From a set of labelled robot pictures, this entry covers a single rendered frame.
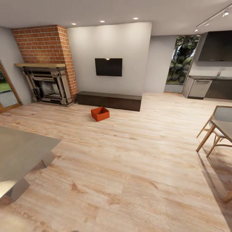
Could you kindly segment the storage box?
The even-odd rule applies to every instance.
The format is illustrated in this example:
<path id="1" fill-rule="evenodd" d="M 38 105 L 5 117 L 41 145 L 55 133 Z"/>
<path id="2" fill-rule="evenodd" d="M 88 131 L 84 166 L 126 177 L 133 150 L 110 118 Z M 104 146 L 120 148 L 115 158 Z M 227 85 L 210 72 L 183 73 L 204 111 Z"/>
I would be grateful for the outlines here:
<path id="1" fill-rule="evenodd" d="M 96 121 L 102 121 L 110 117 L 110 112 L 105 107 L 98 107 L 91 110 L 91 115 Z"/>

